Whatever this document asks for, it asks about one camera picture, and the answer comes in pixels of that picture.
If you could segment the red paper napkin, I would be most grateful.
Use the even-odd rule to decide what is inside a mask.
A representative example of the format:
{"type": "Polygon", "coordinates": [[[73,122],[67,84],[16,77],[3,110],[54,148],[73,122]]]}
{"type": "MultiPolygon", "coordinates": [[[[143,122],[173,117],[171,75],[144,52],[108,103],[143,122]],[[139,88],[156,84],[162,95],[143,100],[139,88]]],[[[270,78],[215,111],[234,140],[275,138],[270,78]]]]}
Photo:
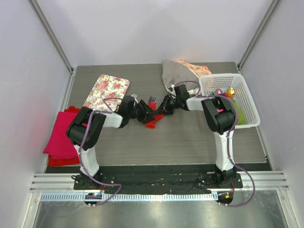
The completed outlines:
{"type": "MultiPolygon", "coordinates": [[[[149,106],[152,110],[154,110],[154,111],[156,110],[156,107],[157,107],[157,105],[152,105],[152,104],[149,103],[149,102],[148,102],[148,106],[149,106]]],[[[147,128],[154,129],[154,128],[156,127],[156,123],[157,123],[159,120],[161,120],[163,117],[164,117],[163,114],[153,115],[154,120],[152,120],[152,121],[150,121],[150,122],[147,122],[147,123],[145,124],[145,126],[146,126],[147,128]]]]}

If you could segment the floral rectangular tray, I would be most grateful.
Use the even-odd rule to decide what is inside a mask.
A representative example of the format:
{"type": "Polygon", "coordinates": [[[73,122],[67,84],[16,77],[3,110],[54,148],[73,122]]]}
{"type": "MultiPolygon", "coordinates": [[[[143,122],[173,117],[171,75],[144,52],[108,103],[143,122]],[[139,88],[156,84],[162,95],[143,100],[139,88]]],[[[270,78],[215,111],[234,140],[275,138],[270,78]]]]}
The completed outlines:
{"type": "Polygon", "coordinates": [[[100,75],[83,106],[93,110],[115,110],[121,103],[130,81],[109,75],[100,75]]]}

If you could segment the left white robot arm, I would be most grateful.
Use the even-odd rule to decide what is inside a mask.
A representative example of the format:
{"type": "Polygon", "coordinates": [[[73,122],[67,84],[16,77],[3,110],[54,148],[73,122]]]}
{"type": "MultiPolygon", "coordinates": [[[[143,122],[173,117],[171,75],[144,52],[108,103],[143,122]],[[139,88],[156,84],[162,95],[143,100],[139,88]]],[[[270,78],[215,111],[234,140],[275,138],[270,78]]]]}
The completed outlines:
{"type": "Polygon", "coordinates": [[[138,102],[133,96],[127,95],[120,100],[115,109],[108,107],[106,111],[83,106],[68,126],[66,135],[77,151],[81,165],[80,174],[72,177],[76,184],[92,190],[101,184],[95,145],[102,129],[123,128],[131,119],[145,124],[154,120],[157,114],[143,100],[138,102]]]}

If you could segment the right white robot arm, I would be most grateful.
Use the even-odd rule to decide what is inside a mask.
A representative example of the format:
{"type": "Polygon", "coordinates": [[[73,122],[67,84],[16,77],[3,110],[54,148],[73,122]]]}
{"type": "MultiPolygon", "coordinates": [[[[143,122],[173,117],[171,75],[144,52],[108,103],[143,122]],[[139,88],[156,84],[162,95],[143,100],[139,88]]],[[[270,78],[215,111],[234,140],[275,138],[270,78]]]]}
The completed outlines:
{"type": "Polygon", "coordinates": [[[174,88],[175,96],[166,95],[156,109],[160,114],[173,114],[174,110],[202,111],[216,142],[216,165],[212,184],[224,188],[236,178],[233,160],[232,136],[238,121],[238,110],[233,101],[223,95],[190,96],[185,85],[174,88]]]}

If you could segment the grey cloth bag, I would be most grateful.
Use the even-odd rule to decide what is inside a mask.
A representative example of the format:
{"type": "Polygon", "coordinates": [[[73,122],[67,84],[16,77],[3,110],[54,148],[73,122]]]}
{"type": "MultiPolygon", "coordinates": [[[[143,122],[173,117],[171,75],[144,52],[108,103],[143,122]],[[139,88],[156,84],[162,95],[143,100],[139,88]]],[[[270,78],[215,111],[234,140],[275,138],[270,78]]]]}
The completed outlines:
{"type": "Polygon", "coordinates": [[[194,95],[199,91],[199,78],[182,64],[162,61],[162,79],[166,90],[175,95],[173,85],[185,82],[187,91],[190,95],[194,95]]]}

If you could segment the white perforated plastic basket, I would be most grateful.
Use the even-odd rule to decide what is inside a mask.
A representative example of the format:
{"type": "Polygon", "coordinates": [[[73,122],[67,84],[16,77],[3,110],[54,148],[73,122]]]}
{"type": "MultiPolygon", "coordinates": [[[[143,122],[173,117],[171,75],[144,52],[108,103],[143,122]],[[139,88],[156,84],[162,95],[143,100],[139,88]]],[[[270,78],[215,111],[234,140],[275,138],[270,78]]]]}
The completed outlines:
{"type": "Polygon", "coordinates": [[[244,77],[240,74],[224,73],[203,75],[199,78],[202,95],[211,95],[216,89],[227,92],[229,88],[235,90],[234,101],[240,108],[246,124],[237,125],[237,129],[257,127],[260,117],[244,77]]]}

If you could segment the orange floral cloth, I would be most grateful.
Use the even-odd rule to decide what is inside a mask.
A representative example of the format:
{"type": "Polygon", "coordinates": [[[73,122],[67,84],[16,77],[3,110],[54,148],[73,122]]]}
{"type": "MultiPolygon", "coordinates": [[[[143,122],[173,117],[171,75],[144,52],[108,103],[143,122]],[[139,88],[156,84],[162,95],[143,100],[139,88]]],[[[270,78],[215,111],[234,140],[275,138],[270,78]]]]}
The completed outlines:
{"type": "Polygon", "coordinates": [[[199,66],[199,65],[194,65],[191,63],[188,63],[184,60],[177,60],[174,61],[174,63],[179,63],[187,67],[191,72],[193,72],[198,78],[204,75],[211,75],[212,72],[208,69],[207,66],[199,66]]]}

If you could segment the purple iridescent spoon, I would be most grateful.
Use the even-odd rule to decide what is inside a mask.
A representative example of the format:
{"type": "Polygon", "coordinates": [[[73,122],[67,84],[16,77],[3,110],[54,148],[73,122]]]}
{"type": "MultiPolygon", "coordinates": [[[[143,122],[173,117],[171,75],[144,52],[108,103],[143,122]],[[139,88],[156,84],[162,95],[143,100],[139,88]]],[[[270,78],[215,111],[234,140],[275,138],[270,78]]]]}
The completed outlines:
{"type": "Polygon", "coordinates": [[[216,89],[216,90],[215,90],[215,94],[216,94],[216,95],[221,95],[221,94],[222,94],[222,91],[221,91],[220,89],[216,89]]]}

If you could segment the gold iridescent spoon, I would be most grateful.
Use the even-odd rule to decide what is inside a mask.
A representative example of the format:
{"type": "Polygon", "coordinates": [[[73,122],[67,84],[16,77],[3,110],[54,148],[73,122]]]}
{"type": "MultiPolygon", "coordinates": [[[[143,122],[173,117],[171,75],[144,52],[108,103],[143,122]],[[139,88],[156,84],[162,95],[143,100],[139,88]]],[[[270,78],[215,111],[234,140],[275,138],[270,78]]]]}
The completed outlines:
{"type": "Polygon", "coordinates": [[[235,89],[232,87],[228,88],[227,94],[230,98],[234,98],[235,97],[235,89]]]}

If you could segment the magenta folded cloth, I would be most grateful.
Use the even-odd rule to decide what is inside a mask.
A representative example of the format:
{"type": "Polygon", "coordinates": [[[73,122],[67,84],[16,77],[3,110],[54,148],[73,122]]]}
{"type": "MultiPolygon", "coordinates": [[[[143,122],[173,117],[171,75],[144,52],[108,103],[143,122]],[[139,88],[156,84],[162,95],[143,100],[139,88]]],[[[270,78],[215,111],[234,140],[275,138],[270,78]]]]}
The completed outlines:
{"type": "Polygon", "coordinates": [[[76,117],[73,112],[59,112],[50,136],[50,139],[43,150],[44,154],[50,155],[53,159],[77,158],[77,152],[66,136],[68,126],[76,117]]]}

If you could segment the red folded cloth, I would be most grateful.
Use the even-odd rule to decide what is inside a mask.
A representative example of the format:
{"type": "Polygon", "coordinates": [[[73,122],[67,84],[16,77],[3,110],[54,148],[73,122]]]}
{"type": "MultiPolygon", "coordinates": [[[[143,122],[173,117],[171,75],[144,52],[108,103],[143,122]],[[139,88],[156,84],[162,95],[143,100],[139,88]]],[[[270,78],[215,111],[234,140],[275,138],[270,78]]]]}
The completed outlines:
{"type": "MultiPolygon", "coordinates": [[[[70,106],[68,109],[64,110],[64,112],[73,112],[78,114],[80,111],[79,108],[74,106],[70,106]]],[[[48,166],[56,167],[56,166],[67,166],[67,165],[74,165],[79,164],[79,158],[72,158],[72,159],[53,159],[50,155],[48,155],[48,166]]]]}

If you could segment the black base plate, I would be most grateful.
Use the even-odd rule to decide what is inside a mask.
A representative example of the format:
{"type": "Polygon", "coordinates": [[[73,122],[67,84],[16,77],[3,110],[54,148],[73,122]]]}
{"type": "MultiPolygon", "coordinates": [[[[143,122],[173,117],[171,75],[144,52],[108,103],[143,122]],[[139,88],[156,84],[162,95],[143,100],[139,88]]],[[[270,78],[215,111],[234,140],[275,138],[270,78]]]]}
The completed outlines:
{"type": "Polygon", "coordinates": [[[221,180],[212,164],[101,166],[95,179],[73,175],[75,190],[102,190],[106,194],[205,194],[212,189],[243,188],[240,174],[221,180]]]}

